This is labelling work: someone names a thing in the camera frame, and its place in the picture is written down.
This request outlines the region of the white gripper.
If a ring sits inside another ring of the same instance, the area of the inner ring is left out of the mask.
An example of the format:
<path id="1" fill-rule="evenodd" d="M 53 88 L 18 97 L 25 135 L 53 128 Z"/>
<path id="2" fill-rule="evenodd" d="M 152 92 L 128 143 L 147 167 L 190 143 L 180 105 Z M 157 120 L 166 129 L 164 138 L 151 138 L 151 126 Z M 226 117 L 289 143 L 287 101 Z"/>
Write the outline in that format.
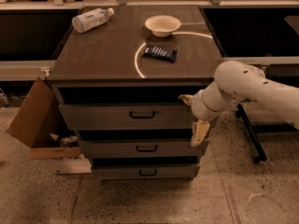
<path id="1" fill-rule="evenodd" d="M 178 97 L 186 105 L 191 106 L 193 115 L 198 119 L 192 124 L 192 147 L 197 147 L 204 141 L 210 128 L 210 121 L 219 115 L 218 112 L 212 111 L 205 105 L 203 92 L 200 90 L 194 96 L 181 94 Z"/>

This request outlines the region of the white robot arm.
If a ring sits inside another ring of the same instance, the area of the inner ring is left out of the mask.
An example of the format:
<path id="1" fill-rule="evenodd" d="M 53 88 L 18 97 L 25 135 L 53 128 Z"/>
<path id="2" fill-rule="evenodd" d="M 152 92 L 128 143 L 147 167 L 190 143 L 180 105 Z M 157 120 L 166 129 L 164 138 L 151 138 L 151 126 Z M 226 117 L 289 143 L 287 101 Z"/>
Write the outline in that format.
<path id="1" fill-rule="evenodd" d="M 262 69 L 238 61 L 221 63 L 214 81 L 197 93 L 178 97 L 191 108 L 196 121 L 192 123 L 191 146 L 199 146 L 206 137 L 210 122 L 222 110 L 246 99 L 273 112 L 299 129 L 299 89 L 272 81 Z"/>

